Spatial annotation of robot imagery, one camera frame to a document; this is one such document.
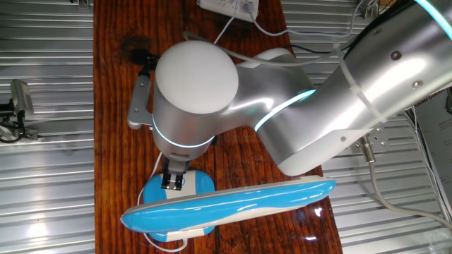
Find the cable connector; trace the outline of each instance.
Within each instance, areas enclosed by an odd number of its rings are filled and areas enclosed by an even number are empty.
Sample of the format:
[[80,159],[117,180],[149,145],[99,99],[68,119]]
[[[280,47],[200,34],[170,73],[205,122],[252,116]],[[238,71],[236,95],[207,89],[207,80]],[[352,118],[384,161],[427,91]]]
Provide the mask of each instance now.
[[374,151],[372,150],[372,144],[370,143],[367,135],[363,135],[361,138],[359,138],[359,143],[361,144],[361,150],[364,157],[366,158],[367,164],[374,163],[375,155]]
[[243,10],[247,13],[253,13],[254,11],[254,4],[251,2],[247,2],[243,5]]

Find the blue led light ring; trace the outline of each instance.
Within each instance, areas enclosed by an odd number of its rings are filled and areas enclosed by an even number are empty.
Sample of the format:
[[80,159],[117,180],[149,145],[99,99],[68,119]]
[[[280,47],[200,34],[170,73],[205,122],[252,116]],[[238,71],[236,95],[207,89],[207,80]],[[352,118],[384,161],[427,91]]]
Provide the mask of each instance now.
[[157,128],[157,125],[155,124],[154,116],[153,116],[153,123],[154,123],[154,128],[155,128],[155,130],[162,136],[162,138],[163,138],[164,140],[166,140],[168,143],[170,143],[170,144],[172,144],[172,145],[175,145],[175,146],[178,146],[178,147],[182,147],[182,148],[196,148],[196,147],[201,147],[201,146],[203,146],[203,145],[208,144],[208,143],[209,143],[210,141],[212,141],[212,139],[215,137],[215,136],[213,136],[213,137],[210,138],[209,140],[207,140],[207,141],[205,141],[204,143],[199,144],[199,145],[181,145],[181,144],[178,144],[178,143],[176,143],[176,142],[173,142],[173,141],[169,140],[167,137],[165,137],[165,136],[160,132],[160,130]]
[[272,109],[268,114],[266,114],[257,124],[254,126],[254,130],[257,132],[257,130],[265,123],[267,120],[275,116],[277,113],[279,113],[281,110],[285,109],[286,107],[290,106],[291,104],[294,104],[295,102],[298,102],[300,100],[306,99],[310,95],[312,95],[316,90],[307,90],[306,92],[302,92],[301,94],[288,99],[287,101],[279,104],[274,109]]
[[422,8],[424,8],[432,18],[443,28],[444,32],[449,36],[452,40],[452,27],[449,22],[442,16],[439,11],[427,0],[415,0]]

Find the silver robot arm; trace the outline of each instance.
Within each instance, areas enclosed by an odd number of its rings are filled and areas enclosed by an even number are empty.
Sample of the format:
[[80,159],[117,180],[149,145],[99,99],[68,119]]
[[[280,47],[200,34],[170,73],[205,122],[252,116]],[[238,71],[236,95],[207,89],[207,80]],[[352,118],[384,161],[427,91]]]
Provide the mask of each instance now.
[[[153,114],[137,118],[150,90],[148,78],[141,76],[129,125],[152,126],[155,144],[167,158],[163,188],[180,190],[189,162],[207,150],[215,135],[239,126],[254,128],[284,174],[303,174],[449,86],[452,41],[443,25],[450,27],[452,3],[438,0],[432,6],[446,24],[433,19],[425,6],[402,1],[358,36],[341,67],[318,90],[300,67],[252,61],[234,66],[206,42],[174,45],[156,68]],[[296,62],[285,49],[256,58]]]

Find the metal corrugated panel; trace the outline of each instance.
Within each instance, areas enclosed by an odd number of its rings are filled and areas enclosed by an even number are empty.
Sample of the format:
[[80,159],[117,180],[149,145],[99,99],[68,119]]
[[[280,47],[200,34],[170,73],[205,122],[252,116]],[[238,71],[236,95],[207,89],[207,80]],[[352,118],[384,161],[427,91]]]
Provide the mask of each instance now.
[[76,2],[0,0],[0,103],[27,82],[42,136],[0,144],[0,253],[94,252],[93,8]]
[[[356,0],[284,0],[287,28],[309,32],[347,32]],[[346,43],[371,20],[356,17]],[[291,43],[319,51],[331,51],[332,39],[290,35]],[[294,49],[300,61],[318,54]],[[337,58],[303,67],[314,84],[320,85],[338,67]],[[394,205],[441,214],[414,128],[404,116],[380,127],[386,142],[376,154],[376,172],[381,192]],[[358,147],[349,147],[322,165],[324,174],[338,185],[330,194],[344,253],[449,253],[450,232],[438,222],[392,212],[374,197],[367,166]]]

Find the wooden table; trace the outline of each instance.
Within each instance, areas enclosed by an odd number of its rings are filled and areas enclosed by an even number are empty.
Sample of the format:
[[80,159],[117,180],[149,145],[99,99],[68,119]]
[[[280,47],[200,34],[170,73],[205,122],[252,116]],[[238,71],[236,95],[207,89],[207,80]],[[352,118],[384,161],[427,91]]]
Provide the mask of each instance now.
[[[139,67],[129,52],[161,55],[188,30],[213,41],[229,17],[203,11],[195,0],[96,0],[94,22],[95,242],[98,253],[155,253],[142,234],[119,218],[136,205],[159,151],[147,128],[133,131],[126,115]],[[281,3],[261,0],[258,22],[272,32],[286,28]],[[235,20],[219,45],[248,56],[288,45]],[[288,180],[251,128],[223,133],[218,144],[191,163],[214,179],[217,190]],[[320,167],[309,174],[322,175]],[[181,242],[160,243],[177,248]],[[190,239],[183,253],[341,253],[328,198],[296,211],[217,226]]]

